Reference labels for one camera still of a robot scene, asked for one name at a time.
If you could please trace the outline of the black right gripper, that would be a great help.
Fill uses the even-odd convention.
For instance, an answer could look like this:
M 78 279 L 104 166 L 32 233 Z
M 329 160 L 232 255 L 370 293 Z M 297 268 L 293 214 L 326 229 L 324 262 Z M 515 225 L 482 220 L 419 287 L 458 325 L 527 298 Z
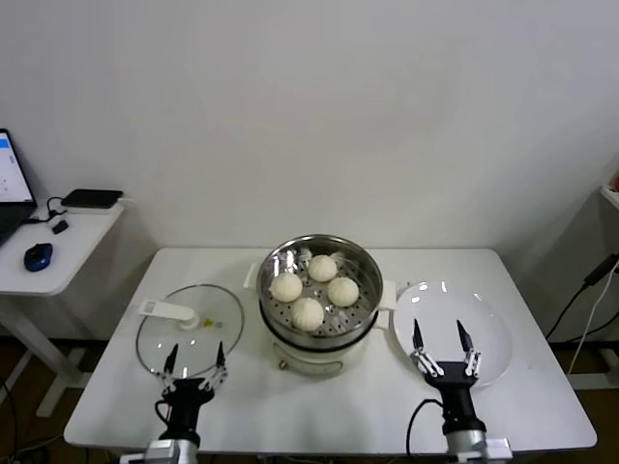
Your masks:
M 476 430 L 486 432 L 486 425 L 477 417 L 470 390 L 480 376 L 482 353 L 474 347 L 470 333 L 457 320 L 457 331 L 464 362 L 437 362 L 426 350 L 417 320 L 413 323 L 413 350 L 409 358 L 424 375 L 425 381 L 437 389 L 442 399 L 444 434 Z

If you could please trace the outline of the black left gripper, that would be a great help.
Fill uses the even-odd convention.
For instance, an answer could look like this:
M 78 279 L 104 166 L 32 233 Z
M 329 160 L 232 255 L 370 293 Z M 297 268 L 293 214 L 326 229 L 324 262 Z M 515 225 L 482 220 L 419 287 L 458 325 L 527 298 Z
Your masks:
M 187 378 L 174 381 L 173 371 L 178 356 L 176 343 L 165 358 L 162 372 L 157 374 L 162 384 L 162 403 L 169 407 L 165 421 L 164 439 L 199 439 L 197 422 L 200 408 L 210 402 L 227 379 L 225 350 L 221 341 L 216 356 L 215 369 L 208 379 Z

